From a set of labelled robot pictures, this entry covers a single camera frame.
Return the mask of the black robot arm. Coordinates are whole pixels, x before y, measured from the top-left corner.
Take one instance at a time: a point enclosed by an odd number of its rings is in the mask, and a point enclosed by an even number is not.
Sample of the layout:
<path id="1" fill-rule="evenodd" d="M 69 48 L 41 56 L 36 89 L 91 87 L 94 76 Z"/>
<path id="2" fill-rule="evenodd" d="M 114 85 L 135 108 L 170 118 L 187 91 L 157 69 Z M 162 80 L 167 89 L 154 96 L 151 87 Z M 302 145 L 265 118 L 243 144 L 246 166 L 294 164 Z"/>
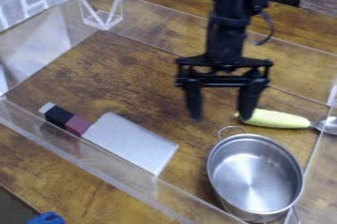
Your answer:
<path id="1" fill-rule="evenodd" d="M 237 111 L 249 119 L 261 93 L 270 83 L 273 62 L 242 56 L 246 27 L 263 13 L 269 0 L 213 0 L 206 27 L 205 52 L 175 61 L 175 85 L 185 91 L 185 104 L 193 119 L 201 119 L 203 87 L 237 87 Z"/>

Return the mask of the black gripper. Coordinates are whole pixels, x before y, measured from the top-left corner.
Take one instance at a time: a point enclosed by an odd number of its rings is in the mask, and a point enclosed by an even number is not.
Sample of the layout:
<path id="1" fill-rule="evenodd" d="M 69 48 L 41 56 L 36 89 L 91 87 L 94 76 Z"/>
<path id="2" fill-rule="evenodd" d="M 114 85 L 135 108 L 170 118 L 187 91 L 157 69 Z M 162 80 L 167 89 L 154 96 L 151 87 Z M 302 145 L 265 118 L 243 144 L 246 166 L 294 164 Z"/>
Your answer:
<path id="1" fill-rule="evenodd" d="M 190 118 L 201 119 L 201 85 L 242 87 L 238 95 L 238 114 L 247 120 L 269 84 L 267 60 L 242 56 L 246 27 L 250 19 L 225 18 L 211 13 L 206 29 L 206 47 L 201 55 L 178 58 L 175 84 L 185 93 Z"/>

